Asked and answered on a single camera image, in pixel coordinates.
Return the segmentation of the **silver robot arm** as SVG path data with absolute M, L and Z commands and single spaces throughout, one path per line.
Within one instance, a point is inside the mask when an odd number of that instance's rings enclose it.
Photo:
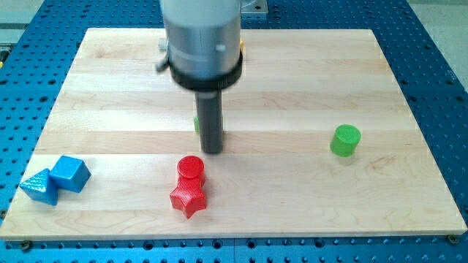
M 242 73 L 239 0 L 161 0 L 174 81 L 196 92 L 219 91 Z

